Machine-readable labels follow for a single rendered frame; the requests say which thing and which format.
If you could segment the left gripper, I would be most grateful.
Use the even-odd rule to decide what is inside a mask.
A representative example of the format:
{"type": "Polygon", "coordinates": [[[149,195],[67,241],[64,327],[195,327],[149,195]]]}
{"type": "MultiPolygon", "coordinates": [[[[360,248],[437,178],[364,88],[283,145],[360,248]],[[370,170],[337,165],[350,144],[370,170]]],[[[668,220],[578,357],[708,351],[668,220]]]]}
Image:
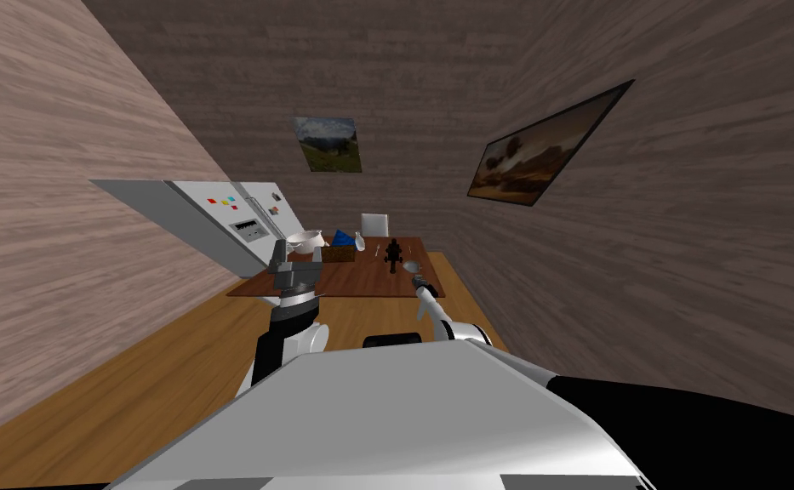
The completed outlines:
{"type": "Polygon", "coordinates": [[[311,262],[286,262],[288,243],[278,239],[274,245],[267,273],[273,275],[273,288],[281,294],[314,291],[323,270],[322,247],[315,247],[311,262]]]}

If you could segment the white bowl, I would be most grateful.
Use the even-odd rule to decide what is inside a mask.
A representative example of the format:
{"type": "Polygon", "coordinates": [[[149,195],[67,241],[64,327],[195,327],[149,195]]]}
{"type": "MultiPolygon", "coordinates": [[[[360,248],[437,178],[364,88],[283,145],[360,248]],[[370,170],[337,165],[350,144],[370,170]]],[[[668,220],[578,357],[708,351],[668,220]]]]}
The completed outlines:
{"type": "Polygon", "coordinates": [[[286,238],[288,251],[296,254],[313,254],[316,248],[327,247],[321,230],[301,231],[286,238]]]}

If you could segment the brown wooden table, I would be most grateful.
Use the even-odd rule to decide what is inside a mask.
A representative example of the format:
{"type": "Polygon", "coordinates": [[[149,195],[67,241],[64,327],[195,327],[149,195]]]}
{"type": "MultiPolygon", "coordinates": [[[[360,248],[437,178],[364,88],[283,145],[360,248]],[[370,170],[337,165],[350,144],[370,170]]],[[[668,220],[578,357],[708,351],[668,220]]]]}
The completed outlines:
{"type": "MultiPolygon", "coordinates": [[[[443,288],[437,279],[436,272],[431,268],[431,261],[421,240],[416,237],[397,237],[403,252],[403,262],[416,260],[420,262],[420,274],[430,283],[429,289],[415,289],[412,277],[403,269],[403,262],[397,265],[397,272],[389,272],[390,265],[384,260],[385,249],[391,238],[373,237],[365,250],[356,251],[354,262],[323,262],[320,280],[316,283],[315,292],[319,296],[329,297],[416,297],[431,295],[442,297],[443,288]],[[381,244],[380,256],[374,257],[376,244],[381,244]]],[[[311,262],[312,254],[296,254],[288,252],[291,262],[311,262]]],[[[240,286],[232,289],[232,297],[277,297],[279,291],[273,288],[273,275],[267,273],[267,267],[258,275],[248,279],[240,286]]]]}

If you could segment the grey fridge with magnets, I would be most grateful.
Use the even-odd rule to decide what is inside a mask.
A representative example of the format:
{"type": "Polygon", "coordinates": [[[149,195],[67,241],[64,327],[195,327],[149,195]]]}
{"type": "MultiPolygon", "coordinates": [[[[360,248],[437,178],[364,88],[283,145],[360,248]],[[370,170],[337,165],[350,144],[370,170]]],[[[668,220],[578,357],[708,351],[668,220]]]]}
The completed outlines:
{"type": "Polygon", "coordinates": [[[304,231],[275,182],[96,179],[94,184],[241,278],[268,266],[277,240],[304,231]]]}

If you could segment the unframed landscape picture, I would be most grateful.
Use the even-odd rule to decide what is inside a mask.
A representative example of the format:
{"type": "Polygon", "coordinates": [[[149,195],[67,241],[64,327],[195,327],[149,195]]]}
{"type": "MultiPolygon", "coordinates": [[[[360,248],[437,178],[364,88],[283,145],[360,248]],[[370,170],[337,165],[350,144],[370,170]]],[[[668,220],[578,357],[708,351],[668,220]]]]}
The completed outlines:
{"type": "Polygon", "coordinates": [[[292,117],[291,123],[313,173],[362,172],[354,119],[292,117]]]}

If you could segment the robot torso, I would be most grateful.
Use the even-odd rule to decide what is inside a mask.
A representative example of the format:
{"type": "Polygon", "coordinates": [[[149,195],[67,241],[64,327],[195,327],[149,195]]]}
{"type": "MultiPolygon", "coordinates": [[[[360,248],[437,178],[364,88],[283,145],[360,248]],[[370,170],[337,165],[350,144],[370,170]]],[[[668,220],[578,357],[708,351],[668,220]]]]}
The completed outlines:
{"type": "Polygon", "coordinates": [[[655,490],[553,377],[474,340],[304,354],[106,490],[655,490]]]}

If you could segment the black framed landscape painting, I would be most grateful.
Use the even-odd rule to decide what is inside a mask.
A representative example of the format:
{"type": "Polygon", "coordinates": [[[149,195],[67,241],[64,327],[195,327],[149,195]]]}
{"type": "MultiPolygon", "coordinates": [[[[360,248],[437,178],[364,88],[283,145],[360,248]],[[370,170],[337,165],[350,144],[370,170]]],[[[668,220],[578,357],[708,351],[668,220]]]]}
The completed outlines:
{"type": "Polygon", "coordinates": [[[534,206],[634,82],[622,82],[488,143],[467,196],[534,206]]]}

